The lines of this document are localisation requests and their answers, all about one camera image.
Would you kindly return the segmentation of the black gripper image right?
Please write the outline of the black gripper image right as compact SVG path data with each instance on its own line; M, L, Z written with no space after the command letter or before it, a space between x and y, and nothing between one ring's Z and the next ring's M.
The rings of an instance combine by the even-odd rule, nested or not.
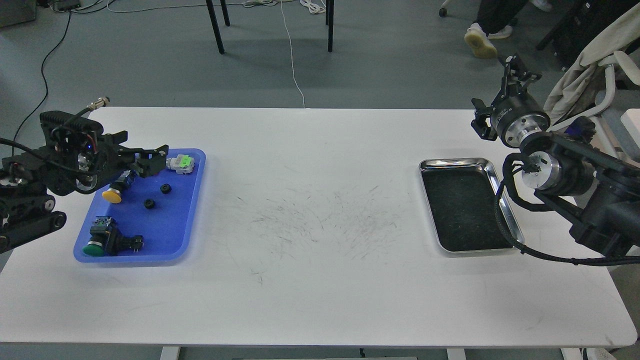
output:
M491 105L480 98L471 98L475 109L471 127L483 141L496 141L499 137L505 146L515 149L531 133L550 127L548 114L527 94L530 85L543 75L529 69L518 54L498 60L503 67L498 96Z

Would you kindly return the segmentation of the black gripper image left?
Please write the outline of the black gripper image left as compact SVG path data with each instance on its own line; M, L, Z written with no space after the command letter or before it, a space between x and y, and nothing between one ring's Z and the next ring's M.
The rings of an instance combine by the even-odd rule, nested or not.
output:
M104 127L85 115L63 111L39 114L45 136L41 148L46 162L39 168L39 180L55 195L92 192L135 171L141 178L155 176L166 169L168 145L155 149L119 146L126 133L105 134ZM136 158L130 166L130 157Z

